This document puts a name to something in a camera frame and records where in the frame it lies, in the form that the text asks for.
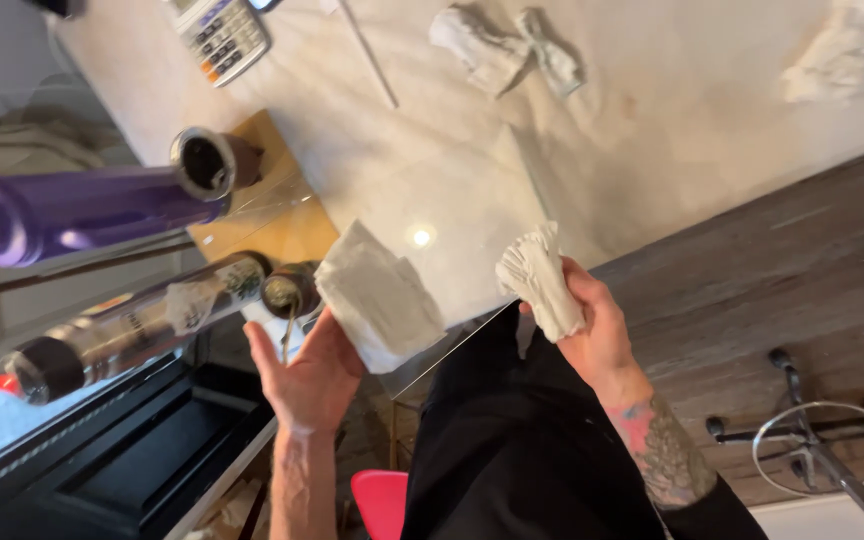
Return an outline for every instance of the chrome ring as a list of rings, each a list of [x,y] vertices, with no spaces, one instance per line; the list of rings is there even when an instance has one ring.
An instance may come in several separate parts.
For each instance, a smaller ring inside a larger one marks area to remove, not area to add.
[[[762,463],[760,463],[759,461],[759,445],[760,443],[762,443],[762,436],[765,436],[765,433],[768,432],[770,428],[772,428],[774,423],[779,422],[783,418],[786,418],[786,416],[792,414],[793,412],[804,411],[806,409],[813,409],[817,407],[838,407],[843,409],[851,409],[853,411],[859,411],[864,414],[864,408],[853,404],[840,403],[838,401],[810,401],[808,403],[798,404],[792,408],[786,409],[785,411],[782,411],[776,416],[774,416],[772,420],[769,420],[766,423],[762,423],[762,427],[758,429],[758,433],[755,434],[755,438],[751,441],[751,460],[755,463],[755,469],[757,469],[758,473],[762,475],[762,478],[765,479],[765,482],[774,485],[785,493],[791,493],[792,495],[799,495],[802,497],[818,497],[821,495],[829,494],[829,492],[812,493],[809,491],[800,491],[798,489],[786,487],[785,485],[782,485],[770,478],[769,475],[762,470]]]

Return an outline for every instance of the purple bottle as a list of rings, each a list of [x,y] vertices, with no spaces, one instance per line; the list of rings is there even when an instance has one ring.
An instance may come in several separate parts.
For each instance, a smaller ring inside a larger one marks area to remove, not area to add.
[[[0,177],[0,267],[209,223],[226,209],[189,195],[172,167]]]

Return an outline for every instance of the marble countertop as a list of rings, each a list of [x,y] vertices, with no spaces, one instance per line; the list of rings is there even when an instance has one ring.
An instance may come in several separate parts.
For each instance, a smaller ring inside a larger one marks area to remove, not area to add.
[[[148,166],[167,163],[186,126],[229,130],[268,110],[336,228],[361,219],[409,257],[449,324],[502,304],[498,257],[546,219],[592,268],[864,154],[864,93],[782,100],[780,76],[821,28],[825,0],[479,2],[506,32],[543,6],[587,80],[565,100],[534,65],[498,100],[466,82],[428,43],[449,4],[350,1],[395,110],[319,0],[264,14],[270,52],[219,89],[162,2],[89,2],[56,30]]]

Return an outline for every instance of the tattooed forearm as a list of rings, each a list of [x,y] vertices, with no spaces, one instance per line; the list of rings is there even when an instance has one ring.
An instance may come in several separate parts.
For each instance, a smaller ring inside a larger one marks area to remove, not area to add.
[[[709,494],[717,474],[658,394],[630,407],[606,409],[662,510],[687,507]]]

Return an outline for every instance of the red stool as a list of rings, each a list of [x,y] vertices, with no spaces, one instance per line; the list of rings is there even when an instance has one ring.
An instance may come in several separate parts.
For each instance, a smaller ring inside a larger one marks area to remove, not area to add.
[[[405,523],[405,490],[408,472],[355,472],[352,497],[372,540],[399,540]]]

